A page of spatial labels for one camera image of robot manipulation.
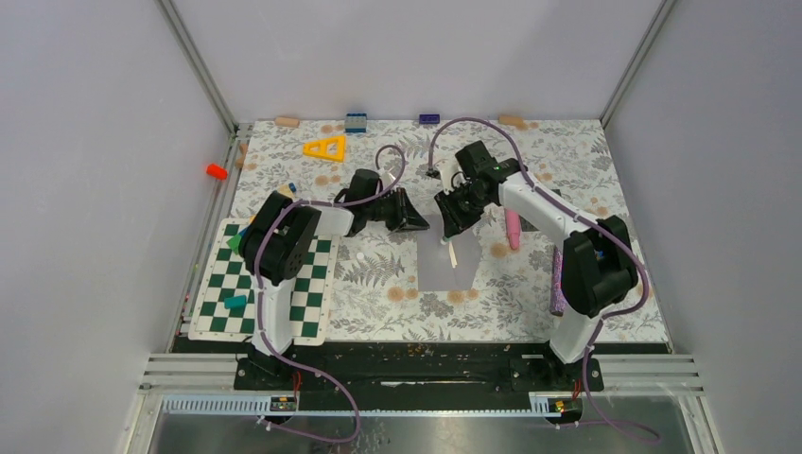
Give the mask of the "tan lined letter paper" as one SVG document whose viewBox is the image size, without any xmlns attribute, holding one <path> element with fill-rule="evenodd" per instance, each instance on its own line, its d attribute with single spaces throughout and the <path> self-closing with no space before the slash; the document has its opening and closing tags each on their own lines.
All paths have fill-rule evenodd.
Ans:
<svg viewBox="0 0 802 454">
<path fill-rule="evenodd" d="M 450 262 L 451 268 L 452 269 L 456 269 L 457 266 L 458 266 L 458 260 L 457 260 L 457 257 L 456 257 L 454 244 L 452 242 L 449 242 L 447 244 L 447 251 L 448 251 L 448 257 L 449 257 L 449 262 Z"/>
</svg>

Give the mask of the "grey paper envelope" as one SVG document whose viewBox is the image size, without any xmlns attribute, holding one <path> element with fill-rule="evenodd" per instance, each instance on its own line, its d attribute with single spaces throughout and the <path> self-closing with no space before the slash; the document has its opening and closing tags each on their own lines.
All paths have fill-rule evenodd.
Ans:
<svg viewBox="0 0 802 454">
<path fill-rule="evenodd" d="M 458 266 L 452 269 L 447 243 L 443 236 L 443 220 L 439 215 L 424 215 L 430 228 L 417 232 L 417 282 L 423 292 L 462 291 L 473 287 L 481 261 L 481 247 L 475 234 L 470 230 L 455 236 L 449 242 L 454 244 Z"/>
</svg>

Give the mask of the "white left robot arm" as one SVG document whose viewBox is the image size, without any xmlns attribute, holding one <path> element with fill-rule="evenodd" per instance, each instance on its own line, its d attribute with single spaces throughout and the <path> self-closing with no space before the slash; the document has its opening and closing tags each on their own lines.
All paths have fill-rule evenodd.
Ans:
<svg viewBox="0 0 802 454">
<path fill-rule="evenodd" d="M 357 170 L 333 202 L 316 207 L 295 204 L 292 197 L 274 191 L 246 228 L 238 254 L 252 276 L 254 291 L 248 359 L 270 388 L 285 387 L 293 376 L 291 360 L 280 354 L 293 342 L 291 294 L 312 240 L 318 234 L 355 236 L 370 222 L 382 222 L 392 234 L 430 228 L 404 188 L 386 188 L 370 169 Z"/>
</svg>

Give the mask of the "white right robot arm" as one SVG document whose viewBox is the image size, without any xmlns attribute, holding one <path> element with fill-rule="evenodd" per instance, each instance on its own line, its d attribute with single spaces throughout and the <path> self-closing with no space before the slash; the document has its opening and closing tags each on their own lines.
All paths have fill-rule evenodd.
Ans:
<svg viewBox="0 0 802 454">
<path fill-rule="evenodd" d="M 536 181 L 519 160 L 498 161 L 481 141 L 458 151 L 456 161 L 461 182 L 434 197 L 446 240 L 471 229 L 494 204 L 526 219 L 561 252 L 567 308 L 550 337 L 554 357 L 544 361 L 542 375 L 552 388 L 564 390 L 579 378 L 577 361 L 590 351 L 610 307 L 647 277 L 627 226 L 616 216 L 590 219 Z"/>
</svg>

